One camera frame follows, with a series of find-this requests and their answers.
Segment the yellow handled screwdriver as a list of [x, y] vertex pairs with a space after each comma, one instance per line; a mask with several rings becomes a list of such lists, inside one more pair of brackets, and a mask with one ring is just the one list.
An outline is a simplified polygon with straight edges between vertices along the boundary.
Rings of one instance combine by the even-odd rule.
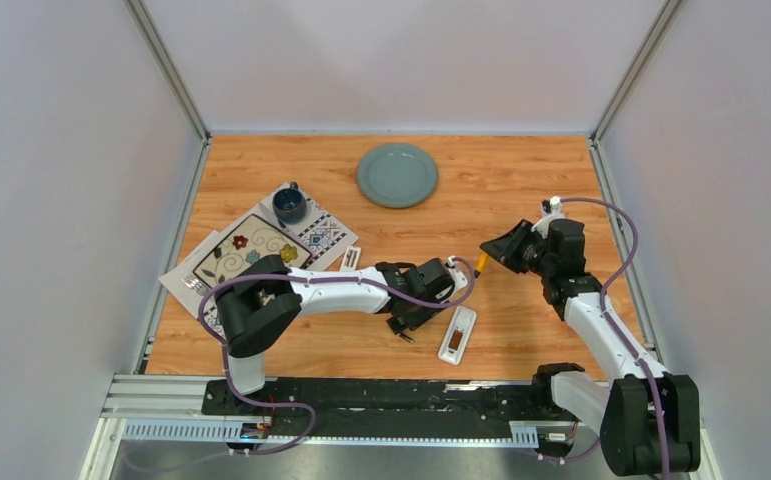
[[478, 259], [478, 261], [477, 261], [477, 263], [475, 265], [475, 268], [474, 268], [474, 276], [476, 278], [478, 278], [484, 272], [484, 270], [485, 270], [485, 268], [487, 266], [488, 261], [489, 261], [489, 255], [487, 253], [483, 252], [480, 255], [480, 257], [479, 257], [479, 259]]

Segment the white remote with batteries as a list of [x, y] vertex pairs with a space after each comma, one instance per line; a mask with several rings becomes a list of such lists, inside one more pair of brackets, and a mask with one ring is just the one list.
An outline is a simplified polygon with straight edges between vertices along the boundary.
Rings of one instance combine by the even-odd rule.
[[450, 365], [461, 363], [477, 318], [478, 314], [470, 308], [455, 308], [438, 350], [439, 360]]

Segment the white remote with QR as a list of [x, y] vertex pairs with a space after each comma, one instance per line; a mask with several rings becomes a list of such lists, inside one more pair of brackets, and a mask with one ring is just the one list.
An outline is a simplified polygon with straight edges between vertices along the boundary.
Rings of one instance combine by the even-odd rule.
[[339, 270], [341, 272], [356, 271], [360, 262], [362, 249], [357, 246], [348, 246], [342, 257]]

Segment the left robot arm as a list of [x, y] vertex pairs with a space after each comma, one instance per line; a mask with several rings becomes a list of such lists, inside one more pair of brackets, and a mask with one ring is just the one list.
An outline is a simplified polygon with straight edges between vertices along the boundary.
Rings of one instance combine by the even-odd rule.
[[335, 312], [387, 315], [406, 337], [461, 302], [470, 281], [453, 258], [421, 265], [380, 262], [357, 271], [317, 272], [286, 266], [279, 255], [258, 260], [204, 297], [222, 327], [228, 401], [252, 415], [265, 405], [264, 354], [299, 317]]

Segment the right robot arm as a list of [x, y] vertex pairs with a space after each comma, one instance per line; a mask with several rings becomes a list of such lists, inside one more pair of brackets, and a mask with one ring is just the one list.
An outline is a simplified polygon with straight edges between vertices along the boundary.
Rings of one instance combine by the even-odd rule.
[[601, 282], [586, 270], [583, 224], [523, 220], [480, 249], [514, 273], [540, 277], [546, 302], [606, 376], [601, 386], [578, 365], [541, 366], [534, 377], [541, 384], [531, 391], [535, 412], [554, 419], [567, 411], [595, 430], [617, 476], [697, 470], [699, 390], [690, 376], [670, 373], [616, 318]]

